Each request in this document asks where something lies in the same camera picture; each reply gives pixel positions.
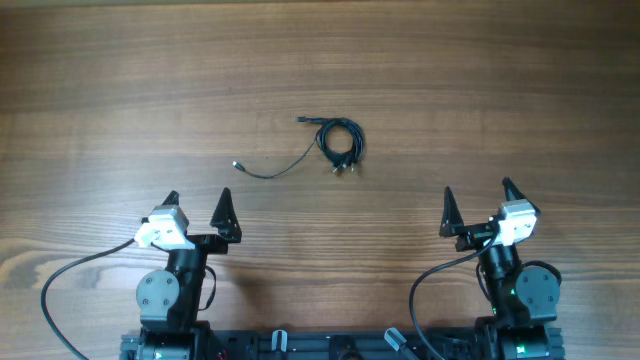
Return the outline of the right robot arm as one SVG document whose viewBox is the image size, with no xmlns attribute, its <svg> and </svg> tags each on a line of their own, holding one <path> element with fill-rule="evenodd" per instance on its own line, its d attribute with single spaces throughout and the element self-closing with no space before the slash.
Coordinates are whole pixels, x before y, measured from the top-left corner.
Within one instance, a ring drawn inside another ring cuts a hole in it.
<svg viewBox="0 0 640 360">
<path fill-rule="evenodd" d="M 524 262 L 516 245 L 534 233 L 540 210 L 508 178 L 506 200 L 484 223 L 466 225 L 450 188 L 444 190 L 440 235 L 458 252 L 478 251 L 476 276 L 493 314 L 476 320 L 470 359 L 563 359 L 557 319 L 561 273 L 543 261 Z"/>
</svg>

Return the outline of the black aluminium base frame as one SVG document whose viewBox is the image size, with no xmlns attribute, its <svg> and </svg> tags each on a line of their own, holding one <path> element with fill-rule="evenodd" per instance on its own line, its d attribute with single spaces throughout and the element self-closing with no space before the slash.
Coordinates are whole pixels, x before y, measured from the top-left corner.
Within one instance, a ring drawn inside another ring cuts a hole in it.
<svg viewBox="0 0 640 360">
<path fill-rule="evenodd" d="M 500 330 L 432 328 L 426 338 L 444 359 L 552 359 L 566 357 L 558 328 Z M 176 338 L 124 335 L 121 359 L 432 359 L 414 332 L 300 333 L 217 331 L 198 348 Z"/>
</svg>

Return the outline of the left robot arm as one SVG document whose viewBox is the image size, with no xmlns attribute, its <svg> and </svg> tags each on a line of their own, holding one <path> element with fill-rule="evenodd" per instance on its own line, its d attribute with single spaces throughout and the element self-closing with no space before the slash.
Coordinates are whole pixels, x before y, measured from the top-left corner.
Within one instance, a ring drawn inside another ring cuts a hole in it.
<svg viewBox="0 0 640 360">
<path fill-rule="evenodd" d="M 225 346 L 207 321 L 197 319 L 211 254 L 225 255 L 239 243 L 242 230 L 231 191 L 225 188 L 210 220 L 213 234 L 190 234 L 189 221 L 171 192 L 141 221 L 134 240 L 141 247 L 157 247 L 168 254 L 166 267 L 145 275 L 136 289 L 141 330 L 121 338 L 121 359 L 226 359 Z"/>
</svg>

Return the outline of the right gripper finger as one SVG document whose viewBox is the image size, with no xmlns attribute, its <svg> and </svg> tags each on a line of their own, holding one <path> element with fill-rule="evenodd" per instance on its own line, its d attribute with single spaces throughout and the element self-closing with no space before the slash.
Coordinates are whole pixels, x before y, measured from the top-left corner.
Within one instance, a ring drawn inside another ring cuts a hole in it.
<svg viewBox="0 0 640 360">
<path fill-rule="evenodd" d="M 449 186 L 444 189 L 444 207 L 439 235 L 443 238 L 458 236 L 464 228 L 464 221 L 455 197 Z"/>
<path fill-rule="evenodd" d="M 502 186 L 506 196 L 506 201 L 501 205 L 501 212 L 504 215 L 541 214 L 540 209 L 518 189 L 509 177 L 502 180 Z"/>
</svg>

